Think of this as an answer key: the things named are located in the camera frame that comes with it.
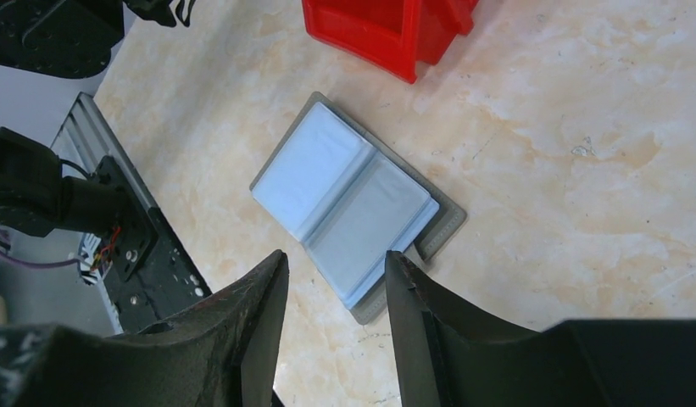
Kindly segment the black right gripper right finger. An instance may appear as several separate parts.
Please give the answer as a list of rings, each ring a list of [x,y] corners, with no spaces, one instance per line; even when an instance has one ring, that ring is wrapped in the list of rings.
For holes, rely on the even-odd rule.
[[[400,252],[387,253],[385,277],[405,406],[696,406],[696,319],[566,320],[537,332]]]

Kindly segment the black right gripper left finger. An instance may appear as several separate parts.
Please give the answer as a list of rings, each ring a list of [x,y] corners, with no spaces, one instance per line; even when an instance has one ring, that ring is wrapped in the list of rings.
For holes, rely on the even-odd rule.
[[[0,406],[277,406],[287,255],[138,333],[0,326]]]

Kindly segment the grey card holder wallet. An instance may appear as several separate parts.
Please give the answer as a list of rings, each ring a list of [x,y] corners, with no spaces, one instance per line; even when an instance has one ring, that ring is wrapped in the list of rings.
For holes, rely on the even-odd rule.
[[[386,307],[388,251],[432,259],[467,212],[321,92],[250,184],[361,325]]]

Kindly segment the red plastic bin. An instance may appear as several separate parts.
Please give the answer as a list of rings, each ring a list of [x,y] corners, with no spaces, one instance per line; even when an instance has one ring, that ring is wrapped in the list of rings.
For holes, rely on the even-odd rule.
[[[306,31],[413,84],[419,63],[437,64],[468,35],[478,0],[304,0]]]

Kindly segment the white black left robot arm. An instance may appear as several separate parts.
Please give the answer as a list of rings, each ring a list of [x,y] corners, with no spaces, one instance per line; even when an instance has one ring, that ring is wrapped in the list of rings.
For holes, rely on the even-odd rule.
[[[192,1],[0,1],[0,225],[33,237],[110,233],[130,207],[123,187],[49,146],[60,118],[97,90],[134,20],[191,24]]]

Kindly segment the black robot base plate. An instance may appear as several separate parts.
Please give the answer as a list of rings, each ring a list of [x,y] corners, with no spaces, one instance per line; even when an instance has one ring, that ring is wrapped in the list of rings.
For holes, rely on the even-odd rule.
[[[92,96],[77,96],[51,148],[125,199],[108,233],[85,233],[79,247],[79,274],[101,293],[115,332],[139,332],[211,295]]]

